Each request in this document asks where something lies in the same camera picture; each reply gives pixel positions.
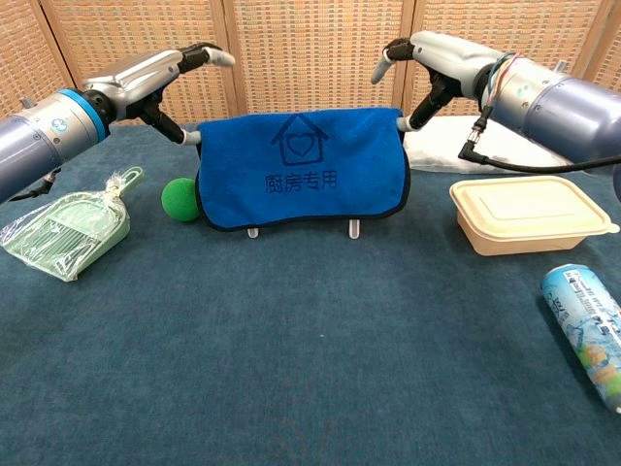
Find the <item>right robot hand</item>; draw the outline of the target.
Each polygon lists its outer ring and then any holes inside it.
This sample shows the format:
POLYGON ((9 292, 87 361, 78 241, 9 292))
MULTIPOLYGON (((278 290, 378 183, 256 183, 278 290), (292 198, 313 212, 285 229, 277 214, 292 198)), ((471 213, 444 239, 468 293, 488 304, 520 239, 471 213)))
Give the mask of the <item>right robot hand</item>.
POLYGON ((417 131, 454 98, 480 100, 491 67, 500 57, 499 51, 462 38, 418 31, 383 48, 371 83, 379 83, 390 67, 400 61, 414 60, 428 71, 430 92, 410 116, 397 119, 400 131, 417 131))

